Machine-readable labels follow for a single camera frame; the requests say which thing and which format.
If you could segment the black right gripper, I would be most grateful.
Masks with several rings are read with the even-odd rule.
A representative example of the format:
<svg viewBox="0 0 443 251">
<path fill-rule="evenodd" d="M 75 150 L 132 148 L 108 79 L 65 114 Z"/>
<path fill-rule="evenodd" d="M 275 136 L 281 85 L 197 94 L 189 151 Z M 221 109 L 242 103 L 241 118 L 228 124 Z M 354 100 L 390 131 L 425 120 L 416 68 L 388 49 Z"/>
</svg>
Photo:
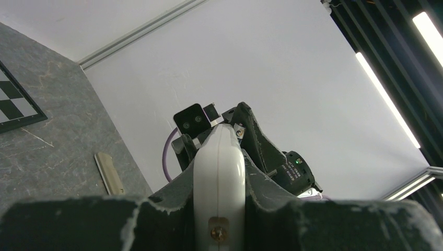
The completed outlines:
<svg viewBox="0 0 443 251">
<path fill-rule="evenodd" d="M 256 167 L 280 187 L 295 196 L 311 188 L 317 192 L 323 191 L 300 154 L 294 151 L 283 153 L 268 139 L 248 104 L 240 102 L 221 115 L 229 124 L 242 125 L 246 129 L 241 148 L 248 153 Z"/>
</svg>

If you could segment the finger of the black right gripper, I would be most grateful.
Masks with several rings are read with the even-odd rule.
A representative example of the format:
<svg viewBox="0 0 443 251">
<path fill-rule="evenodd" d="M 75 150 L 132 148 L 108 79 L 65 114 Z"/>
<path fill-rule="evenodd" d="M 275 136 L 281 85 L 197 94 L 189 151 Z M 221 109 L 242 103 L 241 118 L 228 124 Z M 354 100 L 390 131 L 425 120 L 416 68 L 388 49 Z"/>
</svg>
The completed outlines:
<svg viewBox="0 0 443 251">
<path fill-rule="evenodd" d="M 197 154 L 197 148 L 188 134 L 182 134 L 171 143 L 182 171 L 185 171 Z"/>
</svg>

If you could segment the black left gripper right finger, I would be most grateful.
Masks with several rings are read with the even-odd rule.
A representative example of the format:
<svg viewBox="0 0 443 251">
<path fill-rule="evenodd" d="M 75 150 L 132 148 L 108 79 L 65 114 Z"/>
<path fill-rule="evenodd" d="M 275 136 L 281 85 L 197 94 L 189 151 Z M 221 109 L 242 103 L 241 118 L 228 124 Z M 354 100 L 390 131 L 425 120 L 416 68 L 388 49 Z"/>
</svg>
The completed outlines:
<svg viewBox="0 0 443 251">
<path fill-rule="evenodd" d="M 442 231 L 414 201 L 303 201 L 244 153 L 244 250 L 442 250 Z"/>
</svg>

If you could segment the beige remote control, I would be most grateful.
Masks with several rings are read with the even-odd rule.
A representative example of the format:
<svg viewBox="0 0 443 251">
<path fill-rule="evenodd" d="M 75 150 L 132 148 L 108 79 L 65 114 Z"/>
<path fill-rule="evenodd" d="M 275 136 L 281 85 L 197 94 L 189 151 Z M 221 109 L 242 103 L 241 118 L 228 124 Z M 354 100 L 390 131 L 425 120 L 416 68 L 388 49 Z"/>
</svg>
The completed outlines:
<svg viewBox="0 0 443 251">
<path fill-rule="evenodd" d="M 99 173 L 109 195 L 124 195 L 125 190 L 109 154 L 99 152 L 94 155 Z"/>
</svg>

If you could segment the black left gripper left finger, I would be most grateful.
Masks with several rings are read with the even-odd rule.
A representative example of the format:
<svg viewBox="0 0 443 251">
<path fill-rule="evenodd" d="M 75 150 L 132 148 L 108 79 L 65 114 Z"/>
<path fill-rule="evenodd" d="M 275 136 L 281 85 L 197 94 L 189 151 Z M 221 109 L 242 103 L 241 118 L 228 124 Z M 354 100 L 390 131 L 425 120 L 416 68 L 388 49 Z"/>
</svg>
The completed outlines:
<svg viewBox="0 0 443 251">
<path fill-rule="evenodd" d="M 1 216 L 1 250 L 194 250 L 193 165 L 149 197 L 28 199 Z"/>
</svg>

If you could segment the white remote control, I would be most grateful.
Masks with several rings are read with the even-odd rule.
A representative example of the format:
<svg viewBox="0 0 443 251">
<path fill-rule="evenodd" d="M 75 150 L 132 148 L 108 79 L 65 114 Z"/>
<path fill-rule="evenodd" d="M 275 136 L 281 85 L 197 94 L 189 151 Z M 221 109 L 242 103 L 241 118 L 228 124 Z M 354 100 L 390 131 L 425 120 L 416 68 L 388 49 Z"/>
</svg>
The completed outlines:
<svg viewBox="0 0 443 251">
<path fill-rule="evenodd" d="M 243 250 L 246 171 L 238 138 L 219 124 L 193 162 L 196 250 Z"/>
</svg>

